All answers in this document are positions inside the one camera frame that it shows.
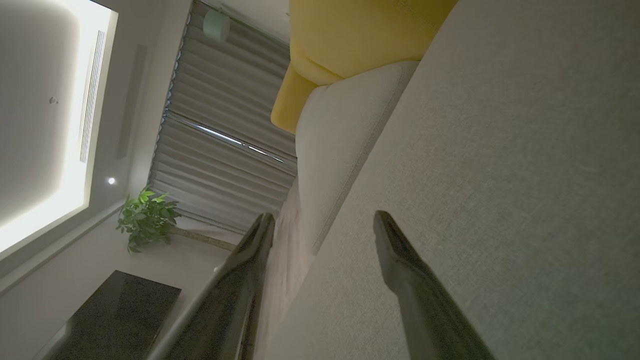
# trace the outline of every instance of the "indoor tree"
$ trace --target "indoor tree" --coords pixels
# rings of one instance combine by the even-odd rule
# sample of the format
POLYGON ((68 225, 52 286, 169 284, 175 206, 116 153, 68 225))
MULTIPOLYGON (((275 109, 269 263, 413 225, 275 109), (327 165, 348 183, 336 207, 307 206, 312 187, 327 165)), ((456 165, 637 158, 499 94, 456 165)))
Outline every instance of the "indoor tree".
POLYGON ((138 197, 127 196, 118 215, 117 229, 121 233, 125 231, 129 233, 127 250, 130 254, 140 252, 140 247, 150 243, 164 242, 169 244, 171 243, 171 234, 202 241, 229 251, 236 247, 226 241, 176 227, 175 218, 181 216, 176 210, 178 202, 165 200, 168 193, 158 196, 149 190, 149 186, 142 189, 138 197))

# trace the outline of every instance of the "closed curtain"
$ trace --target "closed curtain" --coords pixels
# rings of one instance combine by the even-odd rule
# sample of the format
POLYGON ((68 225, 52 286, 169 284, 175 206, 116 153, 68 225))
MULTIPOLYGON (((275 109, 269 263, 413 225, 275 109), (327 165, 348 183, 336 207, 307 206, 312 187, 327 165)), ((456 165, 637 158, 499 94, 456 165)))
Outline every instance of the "closed curtain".
POLYGON ((244 233, 258 214, 277 216, 296 176, 294 137, 270 121, 289 53, 234 21, 225 42, 207 38, 210 10, 192 9, 150 183, 184 216, 244 233))

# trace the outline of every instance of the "black television screen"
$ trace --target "black television screen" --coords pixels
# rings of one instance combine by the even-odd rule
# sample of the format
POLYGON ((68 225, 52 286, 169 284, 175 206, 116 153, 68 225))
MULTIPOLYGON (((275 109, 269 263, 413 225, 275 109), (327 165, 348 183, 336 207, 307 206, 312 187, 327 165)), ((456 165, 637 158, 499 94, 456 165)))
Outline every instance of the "black television screen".
POLYGON ((115 271, 34 360, 143 359, 180 289, 115 271))

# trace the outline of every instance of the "beige sofa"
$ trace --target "beige sofa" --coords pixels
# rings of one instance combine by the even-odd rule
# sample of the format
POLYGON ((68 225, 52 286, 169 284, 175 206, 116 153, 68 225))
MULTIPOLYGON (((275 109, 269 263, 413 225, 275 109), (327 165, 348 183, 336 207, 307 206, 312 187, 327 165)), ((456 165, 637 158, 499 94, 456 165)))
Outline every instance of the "beige sofa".
POLYGON ((461 0, 419 64, 314 90, 296 150, 317 256, 267 358, 408 359, 377 209, 496 358, 637 358, 639 10, 461 0))

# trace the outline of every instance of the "linear air conditioning vent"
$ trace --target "linear air conditioning vent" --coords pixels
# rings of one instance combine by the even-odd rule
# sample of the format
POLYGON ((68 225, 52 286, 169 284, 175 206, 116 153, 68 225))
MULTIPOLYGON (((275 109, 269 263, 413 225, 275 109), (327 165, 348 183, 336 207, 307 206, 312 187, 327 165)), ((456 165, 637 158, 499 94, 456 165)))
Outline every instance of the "linear air conditioning vent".
POLYGON ((91 67, 88 75, 88 86, 84 97, 84 114, 80 128, 80 161, 86 163, 89 160, 89 146, 91 144, 91 130, 93 127, 93 114, 95 112, 95 100, 98 94, 98 79, 100 78, 100 67, 102 66, 102 54, 106 34, 98 31, 93 56, 91 57, 91 67))

